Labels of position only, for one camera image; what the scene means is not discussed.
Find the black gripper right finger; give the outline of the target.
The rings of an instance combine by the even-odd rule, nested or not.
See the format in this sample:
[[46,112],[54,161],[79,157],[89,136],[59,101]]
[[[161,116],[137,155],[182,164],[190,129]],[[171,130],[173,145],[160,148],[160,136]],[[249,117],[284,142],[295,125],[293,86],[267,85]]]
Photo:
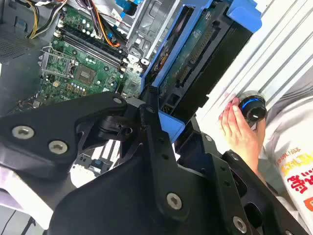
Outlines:
[[213,185],[221,235],[305,235],[307,232],[232,151],[220,154],[192,117],[175,143],[178,163]]

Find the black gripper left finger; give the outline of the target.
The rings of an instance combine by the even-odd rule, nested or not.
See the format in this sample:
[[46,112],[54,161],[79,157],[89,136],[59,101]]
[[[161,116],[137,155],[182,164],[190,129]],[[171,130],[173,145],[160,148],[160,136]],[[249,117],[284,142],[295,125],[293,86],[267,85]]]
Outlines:
[[2,117],[0,187],[29,214],[51,215],[79,189],[68,183],[78,155],[110,139],[121,141],[124,162],[137,157],[148,162],[156,200],[166,192],[169,206],[187,214],[177,195],[180,187],[165,180],[165,171],[177,164],[153,86],[133,100],[104,92]]

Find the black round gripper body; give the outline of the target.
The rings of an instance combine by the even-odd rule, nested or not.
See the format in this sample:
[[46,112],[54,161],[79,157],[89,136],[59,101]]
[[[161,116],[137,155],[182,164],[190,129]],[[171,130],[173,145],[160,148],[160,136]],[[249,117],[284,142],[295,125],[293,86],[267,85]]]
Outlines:
[[151,168],[137,157],[67,195],[50,221],[50,235],[231,235],[232,218],[222,214],[213,184],[180,165],[165,171],[180,187],[178,216],[163,192],[155,199]]

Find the person's left hand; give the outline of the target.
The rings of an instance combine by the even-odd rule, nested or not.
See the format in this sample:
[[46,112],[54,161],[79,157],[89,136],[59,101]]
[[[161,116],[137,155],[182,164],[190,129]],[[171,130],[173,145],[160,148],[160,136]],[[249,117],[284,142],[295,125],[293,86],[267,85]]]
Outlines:
[[266,120],[257,122],[256,129],[252,130],[239,108],[239,99],[234,98],[219,116],[219,126],[230,149],[239,155],[256,175],[261,176],[258,161],[265,137]]

